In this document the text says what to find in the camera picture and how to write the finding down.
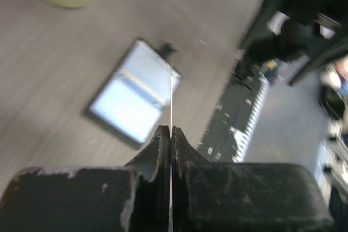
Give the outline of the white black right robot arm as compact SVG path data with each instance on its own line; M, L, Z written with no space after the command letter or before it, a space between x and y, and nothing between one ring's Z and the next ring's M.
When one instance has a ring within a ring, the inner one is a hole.
M329 231L312 174L297 164L245 163L269 87L268 61L289 85L347 53L347 0L264 0L198 149L173 129L174 231Z

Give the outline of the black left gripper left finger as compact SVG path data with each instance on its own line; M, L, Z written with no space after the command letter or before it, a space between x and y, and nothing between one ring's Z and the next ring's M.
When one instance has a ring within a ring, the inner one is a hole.
M170 132L118 167L32 167L1 198L1 231L167 231Z

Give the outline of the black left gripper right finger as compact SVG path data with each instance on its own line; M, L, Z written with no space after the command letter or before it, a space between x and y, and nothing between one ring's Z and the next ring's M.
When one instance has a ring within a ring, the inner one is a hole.
M171 138L174 231L330 231L312 174L285 163L210 162L181 128Z

